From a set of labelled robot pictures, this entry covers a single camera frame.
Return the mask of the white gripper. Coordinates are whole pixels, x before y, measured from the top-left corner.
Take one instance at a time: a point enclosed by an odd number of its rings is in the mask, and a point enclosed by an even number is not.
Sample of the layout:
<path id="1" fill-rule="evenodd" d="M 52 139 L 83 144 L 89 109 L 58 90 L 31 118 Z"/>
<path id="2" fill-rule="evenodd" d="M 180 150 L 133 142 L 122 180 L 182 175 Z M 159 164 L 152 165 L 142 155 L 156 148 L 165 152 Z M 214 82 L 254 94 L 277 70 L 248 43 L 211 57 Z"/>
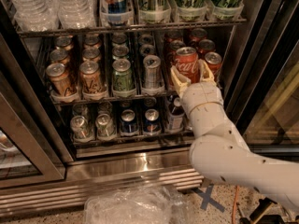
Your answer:
<path id="1" fill-rule="evenodd" d="M 211 103 L 223 105 L 221 90 L 211 83 L 214 81 L 214 75 L 206 61 L 199 59 L 198 67 L 201 82 L 192 85 L 191 81 L 183 76 L 175 66 L 171 67 L 171 80 L 178 96 L 181 97 L 180 102 L 187 116 L 199 105 Z"/>

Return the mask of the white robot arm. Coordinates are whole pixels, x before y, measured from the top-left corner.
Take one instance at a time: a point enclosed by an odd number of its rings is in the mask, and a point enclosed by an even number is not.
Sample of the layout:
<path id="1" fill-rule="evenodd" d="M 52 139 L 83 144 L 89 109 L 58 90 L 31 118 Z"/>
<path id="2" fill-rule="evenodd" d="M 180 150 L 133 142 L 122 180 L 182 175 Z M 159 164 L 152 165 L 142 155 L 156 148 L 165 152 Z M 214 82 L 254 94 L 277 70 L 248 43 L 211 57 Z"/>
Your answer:
<path id="1" fill-rule="evenodd" d="M 299 163 L 267 158 L 250 151 L 228 119 L 221 91 L 207 63 L 196 65 L 200 81 L 191 83 L 176 67 L 171 79 L 192 126 L 190 163 L 212 181 L 255 189 L 294 212 L 299 211 Z"/>

